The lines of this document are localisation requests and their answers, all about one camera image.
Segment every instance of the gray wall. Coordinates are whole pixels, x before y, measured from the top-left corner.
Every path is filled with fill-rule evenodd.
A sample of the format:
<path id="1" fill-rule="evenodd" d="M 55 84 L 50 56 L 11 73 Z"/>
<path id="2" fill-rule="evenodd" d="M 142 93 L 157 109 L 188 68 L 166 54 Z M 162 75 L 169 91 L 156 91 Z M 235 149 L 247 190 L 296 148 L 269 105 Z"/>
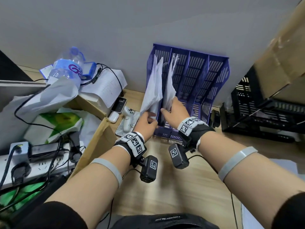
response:
<path id="1" fill-rule="evenodd" d="M 300 0 L 0 0 L 0 50 L 42 68 L 70 46 L 143 92 L 153 43 L 230 58 L 223 102 Z"/>

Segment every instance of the gray arm band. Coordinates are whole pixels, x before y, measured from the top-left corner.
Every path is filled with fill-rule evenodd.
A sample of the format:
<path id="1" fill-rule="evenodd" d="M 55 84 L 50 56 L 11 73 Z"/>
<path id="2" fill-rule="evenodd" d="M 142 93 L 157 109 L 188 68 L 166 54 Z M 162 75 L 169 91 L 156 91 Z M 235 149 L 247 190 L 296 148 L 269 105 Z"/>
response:
<path id="1" fill-rule="evenodd" d="M 93 161 L 91 163 L 98 163 L 103 166 L 106 166 L 114 174 L 114 176 L 116 177 L 116 179 L 119 183 L 119 187 L 120 187 L 120 185 L 122 183 L 122 176 L 121 176 L 119 170 L 111 162 L 109 162 L 103 158 L 95 158 L 95 159 L 93 159 Z"/>
<path id="2" fill-rule="evenodd" d="M 241 162 L 245 157 L 249 156 L 252 153 L 257 152 L 257 150 L 254 147 L 247 147 L 241 151 L 239 151 L 237 154 L 235 154 L 233 157 L 230 158 L 230 160 L 227 161 L 227 163 L 221 168 L 221 170 L 218 173 L 219 179 L 223 182 L 227 174 L 239 163 Z"/>

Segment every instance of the black bag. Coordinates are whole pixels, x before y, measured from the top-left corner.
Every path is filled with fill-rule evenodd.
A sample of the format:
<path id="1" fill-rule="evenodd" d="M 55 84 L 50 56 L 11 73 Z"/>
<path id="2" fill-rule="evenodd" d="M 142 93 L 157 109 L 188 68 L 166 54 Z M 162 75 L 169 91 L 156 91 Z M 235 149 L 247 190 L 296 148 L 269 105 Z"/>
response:
<path id="1" fill-rule="evenodd" d="M 219 229 L 204 218 L 192 214 L 131 215 L 119 219 L 112 229 Z"/>

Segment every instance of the plastic bottle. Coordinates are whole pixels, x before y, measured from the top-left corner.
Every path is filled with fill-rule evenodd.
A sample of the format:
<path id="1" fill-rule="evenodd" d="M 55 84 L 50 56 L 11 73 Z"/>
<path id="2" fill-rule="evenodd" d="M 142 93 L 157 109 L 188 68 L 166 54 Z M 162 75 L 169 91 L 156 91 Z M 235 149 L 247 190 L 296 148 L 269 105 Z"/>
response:
<path id="1" fill-rule="evenodd" d="M 76 87 L 79 88 L 83 74 L 81 67 L 85 61 L 82 52 L 77 47 L 71 47 L 69 51 L 61 54 L 54 62 L 49 78 L 55 77 L 59 79 L 64 76 L 67 79 L 72 79 Z"/>

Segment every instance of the forearm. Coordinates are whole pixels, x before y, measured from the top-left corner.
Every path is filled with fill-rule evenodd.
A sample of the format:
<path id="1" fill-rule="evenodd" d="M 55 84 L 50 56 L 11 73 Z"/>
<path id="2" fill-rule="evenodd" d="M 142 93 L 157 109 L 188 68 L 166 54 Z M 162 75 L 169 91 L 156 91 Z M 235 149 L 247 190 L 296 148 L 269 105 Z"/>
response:
<path id="1" fill-rule="evenodd" d="M 123 176 L 130 164 L 130 155 L 118 146 L 100 158 L 117 167 Z M 70 206 L 86 222 L 88 229 L 95 228 L 106 211 L 116 190 L 118 181 L 105 166 L 92 163 L 59 188 L 47 201 L 59 201 Z"/>
<path id="2" fill-rule="evenodd" d="M 216 132 L 207 132 L 201 137 L 198 149 L 219 172 L 244 148 Z M 265 228 L 271 227 L 274 216 L 289 197 L 305 191 L 305 182 L 259 153 L 238 163 L 224 182 Z"/>

